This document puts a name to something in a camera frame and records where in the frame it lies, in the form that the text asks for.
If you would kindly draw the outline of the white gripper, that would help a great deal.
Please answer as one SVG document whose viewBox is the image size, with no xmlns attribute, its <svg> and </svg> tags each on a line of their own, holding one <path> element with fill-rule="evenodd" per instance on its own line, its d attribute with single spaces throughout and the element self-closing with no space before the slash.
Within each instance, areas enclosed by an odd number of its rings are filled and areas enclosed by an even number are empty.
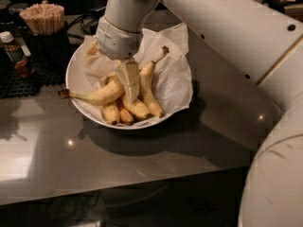
<svg viewBox="0 0 303 227">
<path fill-rule="evenodd" d="M 141 44 L 143 33 L 121 30 L 108 22 L 104 16 L 98 20 L 96 41 L 89 44 L 86 56 L 94 56 L 100 50 L 116 62 L 116 75 L 124 86 L 127 100 L 132 103 L 139 95 L 139 67 L 134 56 Z"/>
</svg>

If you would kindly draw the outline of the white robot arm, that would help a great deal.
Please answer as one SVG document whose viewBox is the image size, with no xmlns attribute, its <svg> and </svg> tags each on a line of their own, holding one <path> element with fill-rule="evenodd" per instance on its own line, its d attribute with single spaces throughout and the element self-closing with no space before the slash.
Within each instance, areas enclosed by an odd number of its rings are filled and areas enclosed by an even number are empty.
<svg viewBox="0 0 303 227">
<path fill-rule="evenodd" d="M 101 50 L 113 60 L 134 55 L 157 4 L 285 113 L 250 167 L 238 227 L 303 227 L 303 24 L 253 0 L 108 0 L 98 22 Z"/>
</svg>

